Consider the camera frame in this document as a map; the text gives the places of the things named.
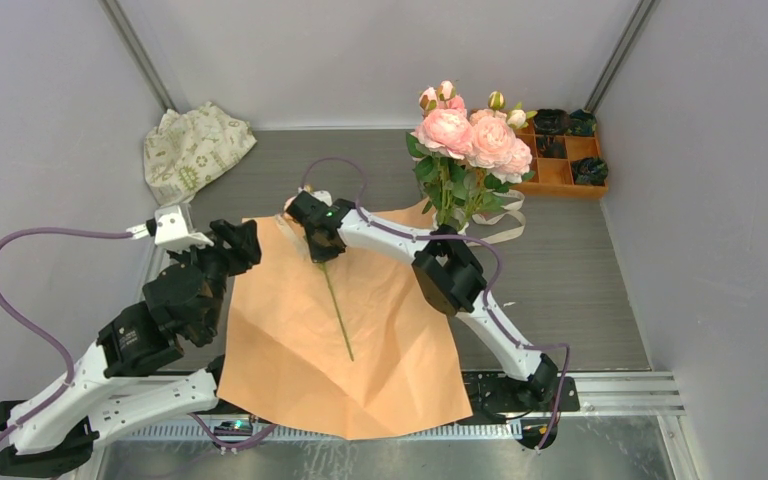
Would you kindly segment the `orange wrapping paper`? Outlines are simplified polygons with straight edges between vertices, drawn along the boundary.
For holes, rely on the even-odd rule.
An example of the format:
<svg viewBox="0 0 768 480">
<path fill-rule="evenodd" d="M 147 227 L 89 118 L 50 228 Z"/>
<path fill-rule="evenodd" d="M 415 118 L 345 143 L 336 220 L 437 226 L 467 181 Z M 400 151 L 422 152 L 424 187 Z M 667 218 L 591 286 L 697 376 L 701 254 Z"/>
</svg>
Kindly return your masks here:
<svg viewBox="0 0 768 480">
<path fill-rule="evenodd" d="M 265 420 L 349 440 L 402 436 L 472 408 L 448 319 L 411 266 L 350 248 L 328 262 L 355 361 L 299 226 L 257 219 L 261 262 L 234 280 L 218 395 Z"/>
</svg>

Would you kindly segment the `pink rose stem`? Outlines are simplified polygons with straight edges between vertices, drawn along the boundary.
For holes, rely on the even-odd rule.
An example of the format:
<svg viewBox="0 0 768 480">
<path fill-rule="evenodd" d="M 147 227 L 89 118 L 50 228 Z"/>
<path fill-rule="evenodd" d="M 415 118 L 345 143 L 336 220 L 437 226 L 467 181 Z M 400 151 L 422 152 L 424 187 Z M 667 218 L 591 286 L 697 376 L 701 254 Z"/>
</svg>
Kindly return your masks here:
<svg viewBox="0 0 768 480">
<path fill-rule="evenodd" d="M 450 115 L 449 139 L 446 141 L 446 150 L 452 157 L 452 186 L 454 188 L 454 203 L 463 211 L 465 218 L 466 204 L 470 199 L 470 188 L 467 183 L 474 178 L 468 172 L 469 165 L 467 157 L 472 153 L 473 127 L 465 116 L 454 110 Z M 478 214 L 489 217 L 494 214 L 500 214 L 503 211 L 503 201 L 501 201 L 502 210 L 496 213 Z"/>
<path fill-rule="evenodd" d="M 409 153 L 417 163 L 416 179 L 440 224 L 462 224 L 456 209 L 466 205 L 463 162 L 473 151 L 471 126 L 463 98 L 455 84 L 442 81 L 420 93 L 423 119 L 406 135 Z"/>
</svg>

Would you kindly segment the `peach rose stem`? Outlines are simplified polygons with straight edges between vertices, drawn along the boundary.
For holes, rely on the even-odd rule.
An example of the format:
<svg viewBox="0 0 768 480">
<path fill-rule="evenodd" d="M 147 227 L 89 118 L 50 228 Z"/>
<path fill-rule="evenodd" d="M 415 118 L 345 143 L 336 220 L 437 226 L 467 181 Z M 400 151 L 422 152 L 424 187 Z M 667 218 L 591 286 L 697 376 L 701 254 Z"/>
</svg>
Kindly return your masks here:
<svg viewBox="0 0 768 480">
<path fill-rule="evenodd" d="M 467 157 L 470 199 L 465 218 L 502 210 L 497 196 L 534 176 L 532 149 L 518 136 L 537 115 L 521 104 L 509 109 L 499 91 L 489 94 L 487 107 L 470 114 L 473 127 L 472 153 Z"/>
<path fill-rule="evenodd" d="M 282 218 L 286 222 L 292 222 L 294 224 L 297 224 L 303 230 L 303 227 L 300 224 L 296 223 L 285 212 L 285 209 L 289 206 L 290 202 L 302 191 L 306 191 L 306 192 L 312 193 L 313 191 L 316 191 L 316 190 L 314 190 L 311 185 L 303 185 L 302 187 L 298 188 L 296 194 L 294 196 L 288 198 L 285 201 L 285 205 L 284 205 L 283 212 L 282 212 Z M 329 297 L 330 297 L 330 300 L 331 300 L 331 303 L 332 303 L 332 306 L 333 306 L 333 309 L 334 309 L 334 314 L 335 314 L 336 319 L 337 319 L 337 325 L 339 327 L 339 331 L 340 331 L 340 334 L 342 336 L 342 340 L 343 340 L 343 343 L 344 343 L 344 346 L 345 346 L 348 358 L 349 358 L 349 360 L 351 362 L 354 362 L 355 361 L 355 354 L 354 354 L 354 351 L 353 351 L 351 340 L 349 338 L 349 332 L 348 332 L 348 329 L 347 329 L 347 326 L 346 326 L 346 322 L 345 322 L 345 319 L 344 319 L 344 316 L 343 316 L 343 312 L 341 311 L 341 306 L 340 306 L 339 301 L 338 301 L 337 291 L 336 291 L 336 288 L 335 288 L 335 285 L 334 285 L 334 282 L 333 282 L 333 278 L 332 278 L 331 272 L 329 271 L 329 268 L 328 268 L 328 262 L 325 262 L 325 263 L 314 263 L 313 262 L 313 263 L 317 266 L 317 268 L 319 269 L 319 271 L 323 275 L 323 278 L 325 279 L 326 288 L 327 288 L 327 290 L 329 292 Z"/>
</svg>

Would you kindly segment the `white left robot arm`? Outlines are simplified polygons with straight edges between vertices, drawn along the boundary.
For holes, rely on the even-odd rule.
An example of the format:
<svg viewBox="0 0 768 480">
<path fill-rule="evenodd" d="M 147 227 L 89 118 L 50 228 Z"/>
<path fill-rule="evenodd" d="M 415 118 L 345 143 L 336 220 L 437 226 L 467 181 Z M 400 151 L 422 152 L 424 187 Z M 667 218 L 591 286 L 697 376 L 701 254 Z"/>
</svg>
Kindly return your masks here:
<svg viewBox="0 0 768 480">
<path fill-rule="evenodd" d="M 171 264 L 143 286 L 140 301 L 105 325 L 82 357 L 59 346 L 66 365 L 60 377 L 30 399 L 0 402 L 0 474 L 57 477 L 158 420 L 217 405 L 229 413 L 245 409 L 251 385 L 235 375 L 221 377 L 220 359 L 178 381 L 160 380 L 165 367 L 182 358 L 184 342 L 213 342 L 228 280 L 257 265 L 261 255 L 255 221 L 215 220 L 197 243 L 171 254 Z M 157 384 L 120 396 L 141 380 Z"/>
</svg>

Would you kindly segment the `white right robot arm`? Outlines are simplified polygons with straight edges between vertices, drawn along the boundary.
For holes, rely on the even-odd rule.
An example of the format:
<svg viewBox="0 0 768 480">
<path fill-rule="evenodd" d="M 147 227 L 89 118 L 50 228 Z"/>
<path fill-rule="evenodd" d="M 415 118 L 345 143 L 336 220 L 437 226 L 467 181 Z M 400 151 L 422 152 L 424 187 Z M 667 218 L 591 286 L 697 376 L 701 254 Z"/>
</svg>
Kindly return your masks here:
<svg viewBox="0 0 768 480">
<path fill-rule="evenodd" d="M 515 396 L 522 407 L 537 411 L 556 398 L 560 369 L 526 340 L 495 301 L 483 266 L 468 246 L 471 238 L 448 225 L 435 230 L 409 227 L 351 201 L 327 203 L 306 191 L 290 201 L 285 213 L 302 227 L 316 263 L 362 248 L 409 264 L 427 303 L 461 320 L 516 381 Z"/>
</svg>

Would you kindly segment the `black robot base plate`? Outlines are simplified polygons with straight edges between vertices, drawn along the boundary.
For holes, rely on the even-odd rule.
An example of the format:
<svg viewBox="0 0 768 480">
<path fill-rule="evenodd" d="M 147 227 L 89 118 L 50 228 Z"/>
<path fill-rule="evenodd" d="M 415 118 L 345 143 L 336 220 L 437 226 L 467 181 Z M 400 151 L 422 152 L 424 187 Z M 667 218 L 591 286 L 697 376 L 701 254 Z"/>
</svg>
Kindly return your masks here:
<svg viewBox="0 0 768 480">
<path fill-rule="evenodd" d="M 554 379 L 542 400 L 536 400 L 526 388 L 526 382 L 514 380 L 502 371 L 464 370 L 462 378 L 472 408 L 472 414 L 466 419 L 452 422 L 461 425 L 501 424 L 503 416 L 518 419 L 537 414 L 549 414 L 553 411 L 560 378 Z M 575 380 L 571 376 L 564 379 L 560 390 L 559 414 L 580 411 Z M 228 414 L 243 415 L 249 412 L 220 400 L 217 407 L 196 412 L 199 415 Z"/>
</svg>

